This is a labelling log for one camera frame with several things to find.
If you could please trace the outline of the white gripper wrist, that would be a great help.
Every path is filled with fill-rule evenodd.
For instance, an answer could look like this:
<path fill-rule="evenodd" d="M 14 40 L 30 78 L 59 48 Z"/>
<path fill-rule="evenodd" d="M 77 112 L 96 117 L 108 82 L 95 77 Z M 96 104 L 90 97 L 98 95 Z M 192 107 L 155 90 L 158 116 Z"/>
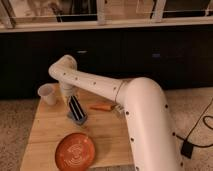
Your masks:
<path fill-rule="evenodd" d="M 76 92 L 76 87 L 74 85 L 60 82 L 59 86 L 60 86 L 61 94 L 64 98 L 69 98 L 70 96 L 74 95 Z M 69 107 L 70 107 L 70 116 L 73 120 L 79 121 L 80 119 L 83 119 L 86 117 L 86 115 L 83 112 L 83 109 L 81 108 L 80 103 L 78 102 L 75 96 L 70 97 Z"/>

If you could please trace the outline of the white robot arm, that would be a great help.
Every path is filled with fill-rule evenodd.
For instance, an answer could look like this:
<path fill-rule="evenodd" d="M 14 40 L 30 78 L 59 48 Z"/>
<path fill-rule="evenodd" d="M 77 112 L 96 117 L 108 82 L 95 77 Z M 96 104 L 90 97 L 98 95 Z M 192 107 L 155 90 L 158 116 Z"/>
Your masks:
<path fill-rule="evenodd" d="M 64 98 L 73 87 L 109 99 L 124 108 L 135 171 L 185 171 L 169 104 L 162 88 L 150 78 L 130 81 L 81 72 L 65 55 L 48 69 Z"/>

